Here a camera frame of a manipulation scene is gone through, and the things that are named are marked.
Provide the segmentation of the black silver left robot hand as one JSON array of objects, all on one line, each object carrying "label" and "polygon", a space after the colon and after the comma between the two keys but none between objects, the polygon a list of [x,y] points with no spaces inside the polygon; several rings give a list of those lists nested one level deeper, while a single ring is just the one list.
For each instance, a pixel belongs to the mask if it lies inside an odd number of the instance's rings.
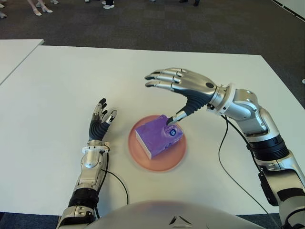
[{"label": "black silver left robot hand", "polygon": [[108,111],[105,110],[106,106],[106,98],[102,98],[95,106],[89,126],[89,141],[102,141],[109,126],[117,116],[117,110],[112,110],[106,117],[108,113]]}]

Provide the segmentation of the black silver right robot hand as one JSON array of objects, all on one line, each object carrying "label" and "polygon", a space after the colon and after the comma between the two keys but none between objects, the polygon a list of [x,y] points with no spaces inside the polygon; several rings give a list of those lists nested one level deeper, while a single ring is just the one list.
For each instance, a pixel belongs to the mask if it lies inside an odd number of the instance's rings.
[{"label": "black silver right robot hand", "polygon": [[179,122],[210,103],[217,89],[206,76],[182,68],[156,70],[145,76],[145,80],[148,81],[146,87],[162,88],[186,97],[185,106],[168,118],[167,125]]}]

